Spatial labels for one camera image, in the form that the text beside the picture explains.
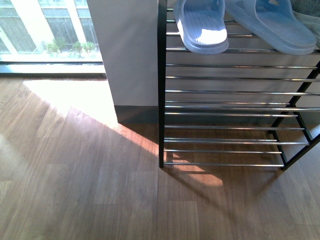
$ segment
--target light blue slipper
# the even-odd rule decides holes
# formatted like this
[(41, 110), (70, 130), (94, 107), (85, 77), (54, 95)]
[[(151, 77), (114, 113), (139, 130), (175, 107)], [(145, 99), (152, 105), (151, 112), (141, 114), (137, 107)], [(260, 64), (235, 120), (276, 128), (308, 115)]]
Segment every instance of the light blue slipper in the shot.
[(225, 11), (282, 53), (306, 55), (316, 47), (316, 37), (296, 19), (290, 0), (225, 0)]
[(178, 0), (173, 13), (181, 39), (191, 52), (218, 54), (229, 47), (224, 0)]

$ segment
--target shoe rack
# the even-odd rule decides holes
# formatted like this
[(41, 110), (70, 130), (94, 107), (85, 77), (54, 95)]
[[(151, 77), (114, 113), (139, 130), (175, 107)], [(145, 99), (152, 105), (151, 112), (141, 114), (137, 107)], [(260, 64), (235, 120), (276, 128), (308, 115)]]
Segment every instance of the shoe rack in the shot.
[(226, 16), (229, 49), (199, 56), (183, 46), (167, 0), (157, 21), (160, 168), (285, 170), (320, 142), (304, 117), (320, 113), (320, 50), (285, 55)]

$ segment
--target laminate flooring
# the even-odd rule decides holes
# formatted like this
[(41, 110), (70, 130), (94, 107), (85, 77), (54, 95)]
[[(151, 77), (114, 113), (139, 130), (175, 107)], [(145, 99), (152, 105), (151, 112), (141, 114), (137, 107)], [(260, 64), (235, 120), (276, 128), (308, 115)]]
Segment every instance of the laminate flooring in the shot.
[(157, 132), (117, 123), (104, 79), (0, 78), (0, 239), (320, 239), (320, 145), (286, 171), (160, 169)]

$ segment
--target window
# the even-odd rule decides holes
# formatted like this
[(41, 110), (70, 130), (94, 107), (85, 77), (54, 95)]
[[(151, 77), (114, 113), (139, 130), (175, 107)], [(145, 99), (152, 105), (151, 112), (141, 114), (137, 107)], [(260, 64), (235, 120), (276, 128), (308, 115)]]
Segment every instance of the window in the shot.
[(101, 62), (86, 0), (0, 0), (0, 61)]

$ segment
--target gray baseboard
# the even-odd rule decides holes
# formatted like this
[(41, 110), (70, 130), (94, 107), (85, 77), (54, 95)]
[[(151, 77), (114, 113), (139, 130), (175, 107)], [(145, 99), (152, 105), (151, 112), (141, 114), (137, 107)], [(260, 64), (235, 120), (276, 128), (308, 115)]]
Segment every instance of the gray baseboard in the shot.
[(156, 124), (158, 123), (157, 106), (114, 106), (120, 124)]

